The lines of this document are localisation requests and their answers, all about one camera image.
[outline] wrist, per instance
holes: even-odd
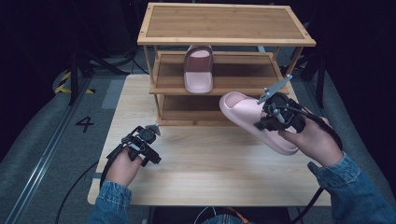
[[[329,167],[335,165],[341,159],[344,158],[344,154],[341,150],[333,150],[328,153],[324,153],[323,156],[317,160],[322,167]]]

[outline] number 4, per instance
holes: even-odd
[[[87,132],[88,126],[93,125],[94,123],[90,123],[91,117],[85,117],[85,119],[80,120],[76,123],[78,126],[84,126],[84,133]]]

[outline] gray floor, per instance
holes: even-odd
[[[291,52],[292,49],[282,49],[278,56],[278,63],[288,64]],[[143,50],[140,49],[137,52],[134,60],[146,69]],[[125,64],[120,68],[133,74],[143,73],[133,63]],[[54,86],[59,83],[61,77],[62,75],[55,80]],[[38,188],[34,190],[31,201],[26,202],[26,208],[21,211],[21,215],[17,219],[20,223],[51,223],[55,221],[66,192],[84,170],[100,157],[124,79],[125,76],[113,75],[107,70],[97,70],[94,78],[89,80],[89,89],[95,90],[95,94],[83,94],[77,103],[70,121],[65,125],[62,138],[59,139],[59,146],[54,149],[55,153],[48,169],[44,171],[45,174]],[[388,182],[354,129],[336,88],[328,76],[325,80],[325,110],[319,109],[313,100],[315,80],[302,82],[299,78],[295,78],[291,83],[302,105],[330,120],[334,129],[342,136],[345,152],[368,173],[378,190],[396,208]],[[52,101],[44,106],[25,127],[0,164],[0,179],[2,180],[0,185],[0,223],[7,220],[37,163],[45,156],[43,153],[68,108],[69,97],[69,94],[58,93]],[[84,133],[84,128],[77,126],[76,123],[87,116],[94,124]],[[92,205],[87,202],[87,195],[93,171],[94,168],[84,176],[83,180],[78,182],[70,194],[64,205],[60,223],[85,222],[92,209]],[[298,215],[296,207],[290,207],[289,211],[291,218]],[[131,223],[140,224],[144,219],[149,218],[149,208],[131,206],[129,216]],[[304,217],[304,223],[332,223],[331,208],[312,208]]]

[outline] handheld controller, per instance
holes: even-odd
[[[297,133],[303,131],[305,122],[299,116],[296,110],[302,110],[303,107],[290,99],[282,92],[276,92],[268,100],[265,101],[262,111],[267,115],[262,117],[254,126],[260,131],[267,129],[268,131],[285,130],[290,126],[293,127]]]
[[[338,136],[338,134],[328,124],[326,124],[323,119],[305,110],[286,94],[277,92],[286,85],[291,78],[291,75],[287,75],[275,85],[269,88],[264,88],[264,93],[257,101],[257,105],[265,102],[262,106],[262,111],[267,115],[262,117],[260,121],[254,123],[254,126],[260,131],[264,129],[268,131],[279,131],[285,130],[291,126],[297,133],[300,133],[305,127],[305,122],[301,117],[301,114],[303,114],[307,118],[312,119],[324,132],[328,133],[342,150],[343,144],[340,136]]]
[[[131,133],[122,138],[121,143],[107,156],[108,161],[102,172],[100,187],[102,187],[106,179],[111,164],[113,164],[113,161],[125,147],[129,148],[128,156],[131,161],[134,161],[139,154],[145,156],[141,164],[143,167],[145,167],[149,161],[154,164],[160,163],[160,155],[149,146],[156,140],[156,135],[161,135],[158,124],[147,125],[145,128],[137,126]]]

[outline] yellow tape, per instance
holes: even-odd
[[[70,78],[70,72],[64,74],[64,76],[63,76],[62,79],[61,79],[61,82],[59,82],[58,87],[55,89],[55,93],[58,93],[58,92],[69,93],[69,94],[72,93],[71,90],[66,89],[66,88],[64,87],[64,84],[66,84],[66,81],[67,81],[67,79],[69,79],[69,78]],[[96,90],[87,90],[85,93],[87,93],[87,94],[94,94],[94,93],[96,93]]]

